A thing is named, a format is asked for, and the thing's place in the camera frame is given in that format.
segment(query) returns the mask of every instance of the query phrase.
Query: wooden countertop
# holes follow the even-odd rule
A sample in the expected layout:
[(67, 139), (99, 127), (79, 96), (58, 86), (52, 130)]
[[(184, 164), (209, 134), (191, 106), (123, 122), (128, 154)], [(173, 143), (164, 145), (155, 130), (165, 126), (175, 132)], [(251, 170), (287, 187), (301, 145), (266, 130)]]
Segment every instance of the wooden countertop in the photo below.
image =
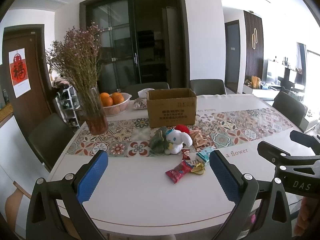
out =
[(0, 109), (0, 127), (2, 127), (13, 116), (13, 107), (8, 103), (4, 108)]

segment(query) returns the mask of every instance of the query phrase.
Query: patterned table runner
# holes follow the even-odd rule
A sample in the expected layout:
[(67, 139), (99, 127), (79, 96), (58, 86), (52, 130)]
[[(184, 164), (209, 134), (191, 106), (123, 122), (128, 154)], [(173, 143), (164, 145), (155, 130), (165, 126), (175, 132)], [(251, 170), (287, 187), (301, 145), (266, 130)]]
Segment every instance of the patterned table runner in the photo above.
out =
[[(200, 113), (196, 115), (195, 125), (188, 128), (200, 129), (204, 138), (209, 140), (206, 145), (189, 147), (190, 152), (198, 152), (205, 147), (222, 148), (264, 138), (292, 128), (292, 125), (274, 109), (262, 108)], [(93, 136), (88, 126), (84, 125), (67, 154), (94, 156), (101, 149), (110, 157), (158, 156), (148, 147), (149, 140), (157, 129), (149, 127), (147, 118), (138, 118), (111, 121), (107, 132)]]

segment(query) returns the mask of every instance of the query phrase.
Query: fruit basket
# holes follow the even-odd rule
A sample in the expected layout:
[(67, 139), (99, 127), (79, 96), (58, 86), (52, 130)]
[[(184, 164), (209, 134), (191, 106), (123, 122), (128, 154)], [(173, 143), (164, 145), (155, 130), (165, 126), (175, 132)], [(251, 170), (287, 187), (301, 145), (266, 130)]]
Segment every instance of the fruit basket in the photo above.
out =
[(106, 116), (113, 116), (117, 114), (121, 114), (128, 109), (129, 100), (132, 97), (132, 95), (127, 93), (121, 93), (124, 97), (124, 101), (120, 104), (114, 105), (114, 106), (105, 106), (103, 108)]

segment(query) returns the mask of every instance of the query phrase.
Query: red ball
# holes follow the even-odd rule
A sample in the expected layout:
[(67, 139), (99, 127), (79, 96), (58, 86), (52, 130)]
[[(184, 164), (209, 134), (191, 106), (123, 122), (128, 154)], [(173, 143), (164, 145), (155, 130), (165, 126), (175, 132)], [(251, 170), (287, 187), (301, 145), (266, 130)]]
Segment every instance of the red ball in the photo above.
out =
[(180, 132), (185, 132), (187, 134), (190, 134), (190, 131), (189, 131), (188, 127), (186, 127), (183, 124), (178, 124), (174, 129), (175, 130), (179, 130)]

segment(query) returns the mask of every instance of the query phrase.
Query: table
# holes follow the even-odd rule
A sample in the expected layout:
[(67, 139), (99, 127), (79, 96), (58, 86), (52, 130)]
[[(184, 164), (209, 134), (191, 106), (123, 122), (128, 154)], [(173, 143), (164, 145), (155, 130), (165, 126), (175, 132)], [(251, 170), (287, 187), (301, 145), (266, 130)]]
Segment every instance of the table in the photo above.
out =
[[(155, 236), (223, 223), (234, 203), (227, 200), (211, 168), (206, 166), (203, 175), (186, 174), (173, 184), (165, 172), (180, 163), (181, 155), (155, 156), (148, 149), (146, 143), (153, 133), (148, 128), (148, 112), (134, 110), (132, 104), (127, 112), (108, 118), (110, 128), (103, 135), (88, 134), (84, 124), (61, 154), (49, 180), (76, 173), (95, 151), (103, 149), (110, 157), (108, 167), (91, 199), (83, 204), (100, 230)], [(198, 96), (196, 113), (196, 123), (189, 128), (202, 129), (209, 140), (206, 147), (219, 148), (242, 173), (258, 180), (271, 181), (274, 176), (274, 165), (256, 150), (262, 140), (291, 155), (314, 155), (310, 148), (290, 140), (290, 132), (297, 127), (253, 95)], [(191, 159), (199, 150), (190, 148)], [(301, 199), (287, 196), (291, 209)], [(253, 209), (259, 204), (256, 201)], [(63, 203), (58, 201), (58, 205), (67, 216)]]

